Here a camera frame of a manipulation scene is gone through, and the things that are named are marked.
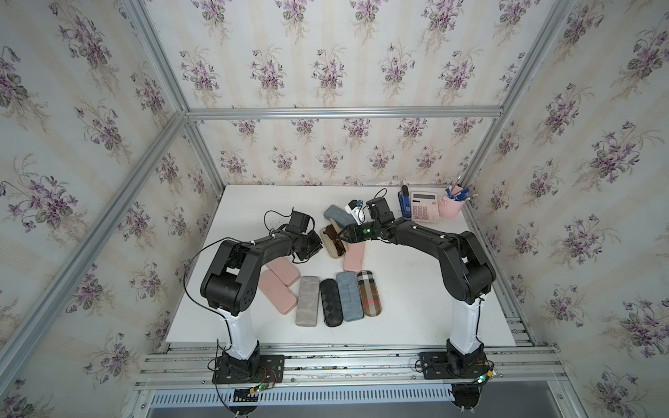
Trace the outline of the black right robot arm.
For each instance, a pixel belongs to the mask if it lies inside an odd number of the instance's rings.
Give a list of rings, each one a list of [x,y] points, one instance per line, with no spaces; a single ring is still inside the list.
[[[367,206],[371,219],[345,226],[338,238],[350,244],[380,240],[416,249],[438,260],[444,287],[455,300],[447,359],[460,369],[483,363],[481,314],[497,275],[477,236],[469,231],[446,233],[408,218],[397,219],[384,198],[370,200]]]

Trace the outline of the grey case red sunglasses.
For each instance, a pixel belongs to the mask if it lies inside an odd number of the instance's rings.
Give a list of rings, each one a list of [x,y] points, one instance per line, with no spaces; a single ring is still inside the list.
[[[321,280],[316,276],[301,277],[295,313],[295,325],[297,327],[315,327],[317,325],[320,283]]]

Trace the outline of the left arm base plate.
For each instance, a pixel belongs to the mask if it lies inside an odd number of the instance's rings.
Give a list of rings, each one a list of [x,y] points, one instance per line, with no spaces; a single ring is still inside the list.
[[[212,383],[216,385],[281,383],[284,366],[283,355],[253,355],[248,360],[239,360],[224,354],[216,358]]]

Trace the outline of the teal case black glasses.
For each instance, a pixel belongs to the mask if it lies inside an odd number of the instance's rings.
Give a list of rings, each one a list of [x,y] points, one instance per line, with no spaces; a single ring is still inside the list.
[[[357,276],[353,272],[341,272],[336,275],[339,289],[341,310],[345,322],[355,322],[364,318],[362,300],[358,287]]]

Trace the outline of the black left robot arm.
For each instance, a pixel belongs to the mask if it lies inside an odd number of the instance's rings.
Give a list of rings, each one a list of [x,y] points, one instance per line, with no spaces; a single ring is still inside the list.
[[[285,315],[297,306],[290,288],[301,278],[298,262],[320,252],[317,234],[271,232],[258,240],[224,239],[202,280],[200,295],[224,318],[230,338],[226,354],[248,361],[259,346],[246,311],[261,291]]]

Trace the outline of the plaid case purple glasses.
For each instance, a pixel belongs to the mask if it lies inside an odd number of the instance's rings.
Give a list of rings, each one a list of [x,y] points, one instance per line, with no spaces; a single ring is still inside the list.
[[[383,311],[381,298],[376,285],[376,278],[369,270],[362,270],[357,274],[362,310],[368,317],[377,317]]]

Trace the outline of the beige case black glasses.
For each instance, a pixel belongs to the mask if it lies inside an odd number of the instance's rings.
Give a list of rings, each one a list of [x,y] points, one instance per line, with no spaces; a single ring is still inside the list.
[[[343,308],[339,287],[334,279],[325,279],[320,283],[320,295],[324,322],[328,327],[339,327],[344,322]]]

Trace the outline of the beige case brown glasses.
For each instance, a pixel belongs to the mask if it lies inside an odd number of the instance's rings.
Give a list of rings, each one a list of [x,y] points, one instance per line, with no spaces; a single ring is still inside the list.
[[[340,231],[341,228],[333,219],[319,231],[322,243],[332,259],[341,259],[347,251],[346,244],[339,238]]]

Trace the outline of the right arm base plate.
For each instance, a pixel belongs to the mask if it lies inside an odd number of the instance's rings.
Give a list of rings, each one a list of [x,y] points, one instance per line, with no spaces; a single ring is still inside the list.
[[[414,370],[425,380],[462,380],[466,383],[484,384],[494,376],[494,362],[484,352],[461,355],[458,352],[438,351],[419,354]]]

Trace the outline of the pink case white sunglasses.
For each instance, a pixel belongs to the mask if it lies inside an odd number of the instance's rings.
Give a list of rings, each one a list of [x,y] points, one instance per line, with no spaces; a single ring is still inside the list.
[[[343,261],[343,270],[345,272],[359,273],[362,271],[365,246],[365,242],[348,244]]]

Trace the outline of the grey teal-lined glasses case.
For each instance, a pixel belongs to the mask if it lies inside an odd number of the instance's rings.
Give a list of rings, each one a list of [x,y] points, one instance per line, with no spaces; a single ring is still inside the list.
[[[337,207],[335,205],[328,207],[324,211],[323,217],[326,220],[334,221],[334,223],[336,223],[336,225],[341,229],[345,228],[346,226],[356,224],[356,221],[351,214],[348,214],[344,209],[341,209],[341,207]]]

